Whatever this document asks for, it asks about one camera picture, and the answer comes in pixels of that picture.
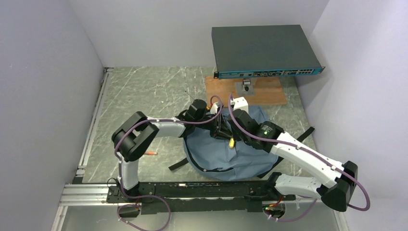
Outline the yellow highlighter marker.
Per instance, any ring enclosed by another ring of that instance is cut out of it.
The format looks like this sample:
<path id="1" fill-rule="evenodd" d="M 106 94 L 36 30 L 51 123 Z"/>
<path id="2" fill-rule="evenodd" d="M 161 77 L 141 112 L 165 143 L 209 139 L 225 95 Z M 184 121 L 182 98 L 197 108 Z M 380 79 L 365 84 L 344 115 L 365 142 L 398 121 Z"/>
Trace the yellow highlighter marker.
<path id="1" fill-rule="evenodd" d="M 229 141 L 229 148 L 234 148 L 234 146 L 235 146 L 235 140 L 234 140 L 234 138 L 230 138 L 230 141 Z"/>

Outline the blue student backpack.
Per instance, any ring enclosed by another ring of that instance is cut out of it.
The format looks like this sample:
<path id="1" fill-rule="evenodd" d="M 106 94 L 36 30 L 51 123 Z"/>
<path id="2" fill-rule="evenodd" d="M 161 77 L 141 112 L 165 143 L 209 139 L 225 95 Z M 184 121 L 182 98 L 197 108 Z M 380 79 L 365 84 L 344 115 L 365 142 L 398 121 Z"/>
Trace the blue student backpack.
<path id="1" fill-rule="evenodd" d="M 222 109 L 221 115 L 230 128 L 226 107 Z M 283 160 L 283 157 L 255 149 L 243 141 L 235 142 L 231 149 L 229 140 L 214 139 L 210 131 L 199 128 L 183 139 L 183 149 L 186 158 L 169 166 L 169 170 L 191 164 L 203 176 L 222 181 L 263 178 Z"/>

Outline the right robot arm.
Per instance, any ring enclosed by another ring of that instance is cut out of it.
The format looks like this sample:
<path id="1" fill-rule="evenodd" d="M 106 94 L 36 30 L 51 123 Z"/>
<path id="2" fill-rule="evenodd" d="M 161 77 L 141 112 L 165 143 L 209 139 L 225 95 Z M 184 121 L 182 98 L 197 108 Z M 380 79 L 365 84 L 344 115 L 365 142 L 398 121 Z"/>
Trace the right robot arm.
<path id="1" fill-rule="evenodd" d="M 349 207 L 356 209 L 350 201 L 355 188 L 361 185 L 357 180 L 358 166 L 354 162 L 342 163 L 330 159 L 270 121 L 257 123 L 241 109 L 230 109 L 227 120 L 235 140 L 287 159 L 312 175 L 308 178 L 272 174 L 265 186 L 269 199 L 298 194 L 320 199 L 326 206 L 339 212 L 345 212 Z"/>

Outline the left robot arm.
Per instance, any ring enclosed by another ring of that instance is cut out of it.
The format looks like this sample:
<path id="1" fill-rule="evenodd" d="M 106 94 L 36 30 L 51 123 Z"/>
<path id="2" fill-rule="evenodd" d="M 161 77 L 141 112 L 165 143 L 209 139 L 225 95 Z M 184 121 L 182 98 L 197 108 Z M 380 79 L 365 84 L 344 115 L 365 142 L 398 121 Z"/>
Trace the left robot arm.
<path id="1" fill-rule="evenodd" d="M 194 100 L 188 109 L 172 118 L 153 118 L 141 111 L 135 112 L 111 137 L 114 154 L 119 161 L 119 196 L 126 202 L 132 202 L 139 196 L 139 159 L 154 139 L 186 139 L 198 128 L 217 134 L 222 128 L 222 108 L 222 101 L 212 103 L 208 107 L 205 101 Z"/>

